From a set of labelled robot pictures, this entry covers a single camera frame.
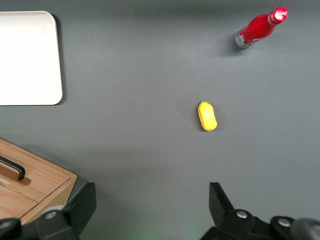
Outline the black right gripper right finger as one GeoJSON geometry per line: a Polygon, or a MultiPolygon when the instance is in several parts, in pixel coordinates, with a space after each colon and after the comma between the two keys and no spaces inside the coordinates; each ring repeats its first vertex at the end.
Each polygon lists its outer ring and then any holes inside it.
{"type": "Polygon", "coordinates": [[[209,211],[214,222],[202,240],[292,240],[291,217],[274,216],[264,222],[250,212],[235,209],[218,182],[209,184],[209,211]]]}

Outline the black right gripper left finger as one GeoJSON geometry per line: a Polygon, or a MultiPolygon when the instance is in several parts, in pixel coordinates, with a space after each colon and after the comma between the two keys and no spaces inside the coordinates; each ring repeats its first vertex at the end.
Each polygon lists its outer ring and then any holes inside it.
{"type": "Polygon", "coordinates": [[[85,183],[61,209],[46,210],[23,226],[25,240],[78,240],[97,207],[96,185],[85,183]]]}

